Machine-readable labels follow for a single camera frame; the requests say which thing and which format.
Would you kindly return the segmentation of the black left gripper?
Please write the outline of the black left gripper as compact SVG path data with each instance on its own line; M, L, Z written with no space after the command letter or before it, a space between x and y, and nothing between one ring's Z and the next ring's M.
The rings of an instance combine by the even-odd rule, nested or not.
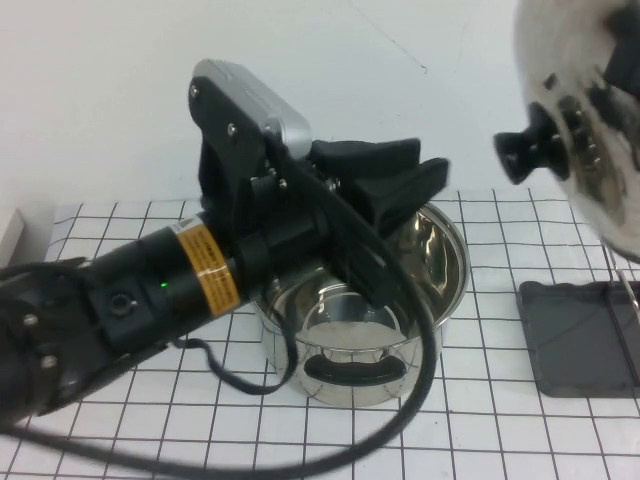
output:
M329 176L386 176L344 181L344 199L312 167L283 159L276 172L287 187L272 188L272 210L256 229L235 240L242 285L266 290L275 278L319 263L376 307L400 294L398 262L381 236L389 236L440 193L450 162L419 163L417 138L388 142L315 140L314 166Z

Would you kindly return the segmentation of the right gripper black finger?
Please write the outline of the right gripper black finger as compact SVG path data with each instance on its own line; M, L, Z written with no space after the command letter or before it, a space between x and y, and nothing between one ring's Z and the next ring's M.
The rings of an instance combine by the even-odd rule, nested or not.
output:
M639 95L639 8L621 7L605 20L614 49L605 68L607 83L631 96Z

